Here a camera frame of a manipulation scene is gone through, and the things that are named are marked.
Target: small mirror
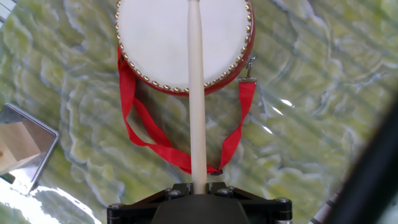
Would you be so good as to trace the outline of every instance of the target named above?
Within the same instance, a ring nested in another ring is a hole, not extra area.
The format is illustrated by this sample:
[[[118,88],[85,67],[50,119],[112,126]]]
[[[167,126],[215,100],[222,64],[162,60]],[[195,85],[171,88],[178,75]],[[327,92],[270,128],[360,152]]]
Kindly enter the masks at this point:
[[[0,112],[0,181],[22,194],[35,186],[58,133],[12,104]]]

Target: wooden drumstick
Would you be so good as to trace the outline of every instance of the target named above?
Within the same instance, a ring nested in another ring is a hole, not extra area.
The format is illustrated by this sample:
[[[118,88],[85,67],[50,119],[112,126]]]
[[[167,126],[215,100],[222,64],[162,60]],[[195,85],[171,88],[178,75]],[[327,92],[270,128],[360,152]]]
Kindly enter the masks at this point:
[[[194,194],[205,194],[207,184],[205,90],[200,0],[188,0],[188,74],[192,183]]]

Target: red drum strap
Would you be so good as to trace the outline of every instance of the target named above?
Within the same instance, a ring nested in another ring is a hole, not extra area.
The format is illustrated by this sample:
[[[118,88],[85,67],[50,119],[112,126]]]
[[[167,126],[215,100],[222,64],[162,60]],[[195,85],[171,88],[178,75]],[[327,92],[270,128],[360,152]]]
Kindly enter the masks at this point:
[[[184,172],[191,174],[191,157],[179,150],[172,147],[166,134],[154,123],[154,120],[149,115],[145,106],[134,96],[136,91],[136,77],[133,74],[127,61],[122,60],[123,56],[118,49],[118,69],[120,77],[120,94],[121,94],[121,105],[123,112],[124,124],[126,124],[127,131],[129,134],[130,141],[138,146],[148,146],[155,151],[160,157],[165,159],[167,162],[178,166]],[[207,174],[219,175],[222,173],[222,168],[229,163],[236,148],[242,137],[242,125],[243,119],[248,114],[254,90],[256,89],[255,83],[240,83],[239,84],[239,99],[242,107],[242,117],[239,126],[235,131],[225,139],[221,152],[221,164],[220,168],[207,165]],[[149,136],[156,142],[156,144],[150,144],[140,139],[130,125],[127,123],[127,116],[134,105],[138,115],[140,116]]]

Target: bolt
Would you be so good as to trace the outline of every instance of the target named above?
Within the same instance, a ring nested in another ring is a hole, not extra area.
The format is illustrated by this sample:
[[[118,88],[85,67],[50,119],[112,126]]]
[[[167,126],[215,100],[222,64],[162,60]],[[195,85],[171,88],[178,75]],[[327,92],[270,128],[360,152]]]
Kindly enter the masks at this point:
[[[121,208],[121,207],[123,207],[124,206],[124,204],[122,204],[122,203],[115,203],[115,204],[112,204],[112,205],[110,205],[109,206],[109,208]]]
[[[277,201],[277,202],[286,203],[286,202],[288,202],[289,200],[288,200],[287,198],[285,198],[285,197],[279,197],[279,198],[276,199],[276,201]]]
[[[169,195],[171,195],[171,196],[177,196],[180,194],[181,194],[181,191],[179,191],[179,190],[172,190],[169,192]]]
[[[217,193],[219,193],[219,194],[228,194],[230,192],[232,192],[230,189],[219,189],[219,190],[217,190]]]

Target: marble table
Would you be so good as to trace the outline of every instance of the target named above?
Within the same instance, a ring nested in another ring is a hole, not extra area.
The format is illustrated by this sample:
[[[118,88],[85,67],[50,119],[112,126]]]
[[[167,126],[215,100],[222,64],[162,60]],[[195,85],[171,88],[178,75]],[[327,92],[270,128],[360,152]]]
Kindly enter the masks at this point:
[[[373,0],[252,0],[258,79],[243,138],[219,177],[294,202],[307,224],[341,187],[398,84],[398,4]],[[114,29],[116,1],[20,0],[0,31],[0,104],[57,129],[39,186],[0,186],[3,223],[103,223],[106,206],[134,203],[190,176],[123,123]],[[238,125],[238,82],[206,97],[208,163]],[[155,122],[189,151],[188,100],[141,85]],[[136,114],[134,130],[152,141]]]

